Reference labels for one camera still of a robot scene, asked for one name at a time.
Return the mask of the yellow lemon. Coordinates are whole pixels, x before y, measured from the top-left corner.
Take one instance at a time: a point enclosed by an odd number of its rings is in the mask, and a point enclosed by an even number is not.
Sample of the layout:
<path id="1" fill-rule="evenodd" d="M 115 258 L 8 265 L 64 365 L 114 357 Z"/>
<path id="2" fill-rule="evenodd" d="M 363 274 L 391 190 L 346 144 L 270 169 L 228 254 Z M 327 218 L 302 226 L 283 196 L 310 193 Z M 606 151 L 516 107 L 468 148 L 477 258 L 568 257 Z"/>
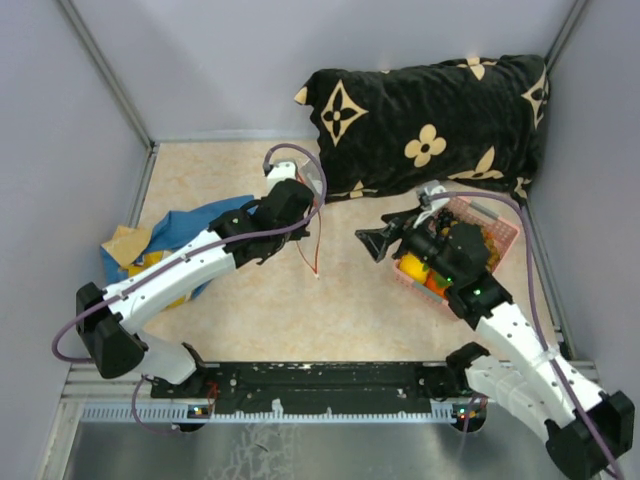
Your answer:
<path id="1" fill-rule="evenodd" d="M 429 275 L 429 267 L 411 253 L 405 254 L 399 260 L 398 270 L 420 284 L 424 284 Z"/>

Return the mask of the clear zip top bag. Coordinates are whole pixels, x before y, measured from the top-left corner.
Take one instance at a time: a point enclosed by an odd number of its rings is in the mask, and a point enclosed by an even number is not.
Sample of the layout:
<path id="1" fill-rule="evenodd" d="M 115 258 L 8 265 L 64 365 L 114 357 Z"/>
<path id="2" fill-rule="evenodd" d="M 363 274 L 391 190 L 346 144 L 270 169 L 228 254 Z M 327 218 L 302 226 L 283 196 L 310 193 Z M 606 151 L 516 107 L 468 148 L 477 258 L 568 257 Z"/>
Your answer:
<path id="1" fill-rule="evenodd" d="M 296 243 L 297 253 L 304 265 L 311 271 L 316 280 L 320 279 L 320 246 L 322 239 L 322 214 L 320 208 L 324 205 L 321 168 L 314 154 L 307 152 L 305 159 L 296 161 L 295 179 L 305 186 L 313 195 L 307 215 L 310 220 L 306 224 L 307 237 Z"/>

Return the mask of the orange persimmon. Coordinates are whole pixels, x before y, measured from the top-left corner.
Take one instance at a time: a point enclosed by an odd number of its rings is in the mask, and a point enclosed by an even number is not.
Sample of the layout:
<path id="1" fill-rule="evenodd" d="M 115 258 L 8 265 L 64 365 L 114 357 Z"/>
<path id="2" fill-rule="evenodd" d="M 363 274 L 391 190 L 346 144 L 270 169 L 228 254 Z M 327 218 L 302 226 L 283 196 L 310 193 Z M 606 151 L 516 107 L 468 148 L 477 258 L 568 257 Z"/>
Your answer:
<path id="1" fill-rule="evenodd" d="M 434 270 L 430 270 L 424 286 L 436 296 L 445 299 L 445 292 L 451 286 L 451 279 L 443 277 Z"/>

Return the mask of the brown longan bunch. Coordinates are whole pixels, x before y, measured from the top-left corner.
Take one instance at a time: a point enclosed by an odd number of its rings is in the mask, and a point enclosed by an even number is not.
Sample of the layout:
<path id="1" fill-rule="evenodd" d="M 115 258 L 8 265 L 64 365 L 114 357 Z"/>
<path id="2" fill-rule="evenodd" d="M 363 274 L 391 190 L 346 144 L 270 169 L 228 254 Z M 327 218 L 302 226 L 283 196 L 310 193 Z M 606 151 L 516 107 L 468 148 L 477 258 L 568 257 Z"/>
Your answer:
<path id="1" fill-rule="evenodd" d="M 487 259 L 486 266 L 488 270 L 493 271 L 496 265 L 499 263 L 501 256 L 492 233 L 486 228 L 482 228 L 482 235 L 484 245 L 489 251 L 489 257 Z"/>

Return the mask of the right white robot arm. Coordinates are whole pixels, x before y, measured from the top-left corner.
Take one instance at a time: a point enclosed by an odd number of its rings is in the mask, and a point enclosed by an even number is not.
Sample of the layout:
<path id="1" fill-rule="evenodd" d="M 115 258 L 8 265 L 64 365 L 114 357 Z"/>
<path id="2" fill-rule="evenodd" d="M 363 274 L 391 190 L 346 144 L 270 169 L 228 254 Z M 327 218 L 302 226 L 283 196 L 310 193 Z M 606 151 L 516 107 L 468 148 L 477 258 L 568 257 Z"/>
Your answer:
<path id="1" fill-rule="evenodd" d="M 487 268 L 490 251 L 478 225 L 458 222 L 440 234 L 429 211 L 385 216 L 385 227 L 356 231 L 375 261 L 393 243 L 395 257 L 416 257 L 448 281 L 451 311 L 504 353 L 503 366 L 485 348 L 469 343 L 447 358 L 448 387 L 494 400 L 543 442 L 555 466 L 569 479 L 604 471 L 620 479 L 619 458 L 633 444 L 635 406 L 621 391 L 605 392 L 562 357 L 537 332 L 512 295 Z"/>

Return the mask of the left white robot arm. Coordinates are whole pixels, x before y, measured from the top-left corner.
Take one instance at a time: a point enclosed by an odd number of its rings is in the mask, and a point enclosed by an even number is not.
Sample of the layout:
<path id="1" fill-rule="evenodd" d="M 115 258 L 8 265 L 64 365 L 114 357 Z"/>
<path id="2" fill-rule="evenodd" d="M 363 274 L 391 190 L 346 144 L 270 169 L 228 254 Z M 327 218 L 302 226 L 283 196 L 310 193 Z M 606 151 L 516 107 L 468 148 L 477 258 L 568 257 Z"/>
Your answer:
<path id="1" fill-rule="evenodd" d="M 132 278 L 105 288 L 94 283 L 76 293 L 76 331 L 104 379 L 137 372 L 158 377 L 184 395 L 201 394 L 208 373 L 187 344 L 145 333 L 161 310 L 195 288 L 247 263 L 264 263 L 289 241 L 306 236 L 304 218 L 313 212 L 312 190 L 294 180 L 224 212 L 187 244 Z"/>

